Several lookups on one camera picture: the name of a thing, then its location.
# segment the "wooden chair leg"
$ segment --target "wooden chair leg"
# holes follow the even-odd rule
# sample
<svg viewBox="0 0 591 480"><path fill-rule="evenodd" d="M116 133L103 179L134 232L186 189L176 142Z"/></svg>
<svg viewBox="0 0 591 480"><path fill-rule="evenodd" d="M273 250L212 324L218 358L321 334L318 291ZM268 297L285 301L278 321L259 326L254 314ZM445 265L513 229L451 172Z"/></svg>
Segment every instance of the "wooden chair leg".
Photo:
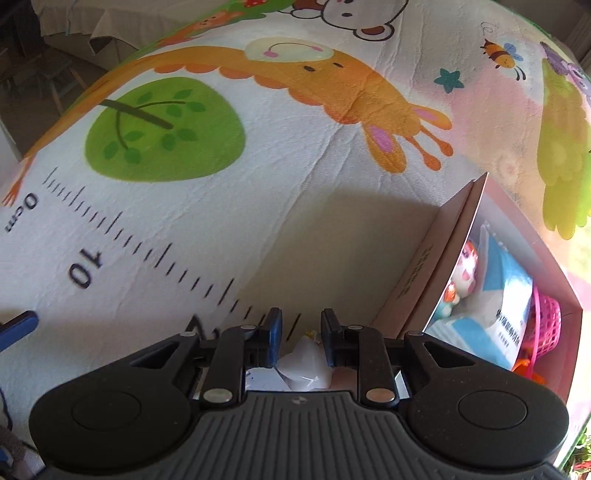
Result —
<svg viewBox="0 0 591 480"><path fill-rule="evenodd" d="M60 112L60 115L64 113L64 108L61 105L60 96L57 94L56 84L53 80L49 81L49 89L51 90L51 96L53 97L53 102L56 104L57 111Z"/></svg>
<svg viewBox="0 0 591 480"><path fill-rule="evenodd" d="M72 76L76 79L76 81L80 84L80 86L86 90L88 87L86 86L86 84L84 83L84 80L82 80L82 77L78 74L78 72L74 69L74 67L69 67L68 70L70 70L70 73L72 74Z"/></svg>

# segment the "printed number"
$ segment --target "printed number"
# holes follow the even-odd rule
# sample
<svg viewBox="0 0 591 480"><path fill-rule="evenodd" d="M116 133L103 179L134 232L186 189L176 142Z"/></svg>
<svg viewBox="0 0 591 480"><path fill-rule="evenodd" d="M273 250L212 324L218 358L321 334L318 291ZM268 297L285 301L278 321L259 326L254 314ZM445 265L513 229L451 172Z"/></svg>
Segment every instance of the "printed number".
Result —
<svg viewBox="0 0 591 480"><path fill-rule="evenodd" d="M85 260L88 260L96 268L103 266L102 262L100 261L100 252L97 252L96 255L92 255L86 248L83 248L80 250L80 255L82 255ZM92 275L82 264L73 264L68 270L68 276L70 277L70 280L75 283L75 285L82 288L83 290L86 290L92 284Z"/></svg>

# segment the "green star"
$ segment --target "green star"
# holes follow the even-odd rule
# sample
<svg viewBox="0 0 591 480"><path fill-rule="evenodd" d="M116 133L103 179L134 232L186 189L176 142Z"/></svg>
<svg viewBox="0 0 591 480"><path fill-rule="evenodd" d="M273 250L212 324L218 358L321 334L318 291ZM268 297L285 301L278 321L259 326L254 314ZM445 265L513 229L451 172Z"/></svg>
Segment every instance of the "green star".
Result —
<svg viewBox="0 0 591 480"><path fill-rule="evenodd" d="M441 69L439 75L441 76L434 81L439 85L443 85L445 93L451 93L454 88L464 88L464 84L460 82L460 70L450 73L446 69Z"/></svg>

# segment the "tree branch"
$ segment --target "tree branch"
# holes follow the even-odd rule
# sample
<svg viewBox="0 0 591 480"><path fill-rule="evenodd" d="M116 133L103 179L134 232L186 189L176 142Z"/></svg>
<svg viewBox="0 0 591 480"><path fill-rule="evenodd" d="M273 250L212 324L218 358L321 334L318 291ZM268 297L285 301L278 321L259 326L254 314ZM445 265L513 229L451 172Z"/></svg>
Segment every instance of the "tree branch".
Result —
<svg viewBox="0 0 591 480"><path fill-rule="evenodd" d="M144 112L143 110L140 110L139 108L136 108L131 105L127 105L126 103L118 102L117 100L105 99L101 103L99 103L99 105L110 107L121 113L127 113L128 115L139 118L144 122L148 122L158 127L165 128L166 130L172 130L174 128L173 124L167 122L166 120L163 120L160 117L152 115L148 112Z"/></svg>

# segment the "plastic bag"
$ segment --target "plastic bag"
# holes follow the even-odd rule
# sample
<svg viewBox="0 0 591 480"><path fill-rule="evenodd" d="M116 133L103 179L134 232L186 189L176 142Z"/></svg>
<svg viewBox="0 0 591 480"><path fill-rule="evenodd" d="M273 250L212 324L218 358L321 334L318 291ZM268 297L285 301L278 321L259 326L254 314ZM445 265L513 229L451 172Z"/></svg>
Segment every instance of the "plastic bag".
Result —
<svg viewBox="0 0 591 480"><path fill-rule="evenodd" d="M426 333L509 370L525 334L532 279L487 225L480 229L478 252L474 292Z"/></svg>
<svg viewBox="0 0 591 480"><path fill-rule="evenodd" d="M308 335L298 340L292 353L279 359L276 369L292 391L307 392L330 387L332 369L326 363L324 350Z"/></svg>

